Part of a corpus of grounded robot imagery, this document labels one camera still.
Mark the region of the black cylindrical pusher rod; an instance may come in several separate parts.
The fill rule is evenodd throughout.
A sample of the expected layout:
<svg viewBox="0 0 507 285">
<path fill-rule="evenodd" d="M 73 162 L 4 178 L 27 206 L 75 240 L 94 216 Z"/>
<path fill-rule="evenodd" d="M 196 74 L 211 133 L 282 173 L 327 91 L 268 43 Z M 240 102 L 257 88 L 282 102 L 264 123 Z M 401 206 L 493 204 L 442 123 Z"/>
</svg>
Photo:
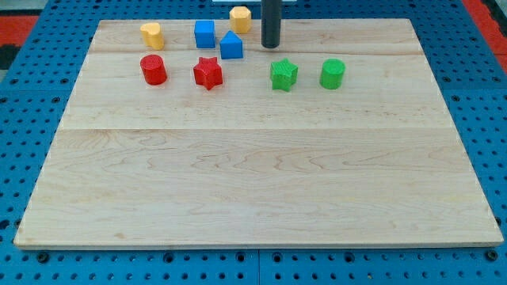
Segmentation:
<svg viewBox="0 0 507 285">
<path fill-rule="evenodd" d="M 261 45 L 277 48 L 280 45 L 281 0 L 261 0 Z"/>
</svg>

